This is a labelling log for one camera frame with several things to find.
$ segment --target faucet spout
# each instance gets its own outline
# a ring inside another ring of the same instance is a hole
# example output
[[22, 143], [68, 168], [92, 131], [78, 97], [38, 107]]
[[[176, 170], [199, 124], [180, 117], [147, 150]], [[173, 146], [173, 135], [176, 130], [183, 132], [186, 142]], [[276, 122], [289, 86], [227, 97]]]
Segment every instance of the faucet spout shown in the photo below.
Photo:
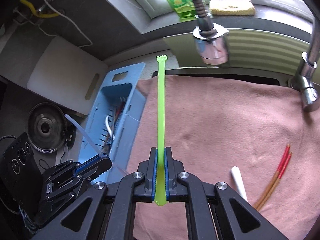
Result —
[[305, 112], [316, 111], [320, 107], [318, 92], [314, 87], [312, 77], [317, 68], [317, 58], [320, 50], [320, 22], [315, 20], [312, 28], [311, 42], [308, 52], [302, 53], [302, 59], [288, 86], [301, 94], [302, 109]]

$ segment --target blue dish rack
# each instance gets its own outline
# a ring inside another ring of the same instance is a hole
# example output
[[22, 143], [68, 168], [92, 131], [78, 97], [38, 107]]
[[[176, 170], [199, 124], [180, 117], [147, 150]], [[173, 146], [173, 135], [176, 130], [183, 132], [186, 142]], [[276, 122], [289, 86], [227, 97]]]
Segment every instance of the blue dish rack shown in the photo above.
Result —
[[[105, 126], [106, 116], [112, 122], [115, 107], [125, 102], [115, 124], [115, 139], [109, 157], [113, 163], [125, 170], [129, 161], [132, 145], [139, 127], [146, 98], [136, 89], [145, 63], [138, 63], [110, 71], [99, 89], [97, 98], [88, 115], [85, 131], [101, 150], [108, 132]], [[94, 157], [96, 152], [83, 137], [79, 153], [79, 162], [84, 163]], [[104, 181], [107, 184], [118, 182], [123, 174], [112, 167], [93, 182]]]

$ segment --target chopsticks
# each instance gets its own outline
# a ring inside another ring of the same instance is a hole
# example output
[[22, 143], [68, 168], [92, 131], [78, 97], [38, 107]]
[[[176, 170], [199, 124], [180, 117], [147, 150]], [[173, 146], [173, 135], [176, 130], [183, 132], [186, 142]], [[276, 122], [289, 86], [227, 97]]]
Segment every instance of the chopsticks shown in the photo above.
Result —
[[281, 177], [283, 176], [288, 163], [290, 161], [292, 152], [289, 153], [290, 145], [288, 144], [284, 150], [282, 159], [278, 165], [278, 168], [276, 169], [276, 172], [274, 173], [271, 181], [263, 191], [261, 197], [258, 199], [258, 201], [253, 205], [253, 207], [259, 211], [263, 205], [266, 203], [266, 201], [270, 198], [271, 194], [274, 192], [276, 187], [278, 186]]

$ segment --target black speaker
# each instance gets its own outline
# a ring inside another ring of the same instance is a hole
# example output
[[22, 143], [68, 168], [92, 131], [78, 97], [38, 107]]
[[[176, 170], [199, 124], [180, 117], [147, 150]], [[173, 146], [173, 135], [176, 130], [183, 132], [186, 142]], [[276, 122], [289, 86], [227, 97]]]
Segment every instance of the black speaker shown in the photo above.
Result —
[[12, 197], [33, 220], [38, 211], [42, 175], [25, 132], [0, 156], [0, 177]]

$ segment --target sponge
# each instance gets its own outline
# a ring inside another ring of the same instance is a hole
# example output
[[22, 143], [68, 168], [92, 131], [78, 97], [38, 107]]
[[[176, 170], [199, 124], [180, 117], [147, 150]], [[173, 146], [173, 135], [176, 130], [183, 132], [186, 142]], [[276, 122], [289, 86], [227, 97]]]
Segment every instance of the sponge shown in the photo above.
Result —
[[250, 0], [211, 0], [209, 9], [214, 15], [254, 15]]

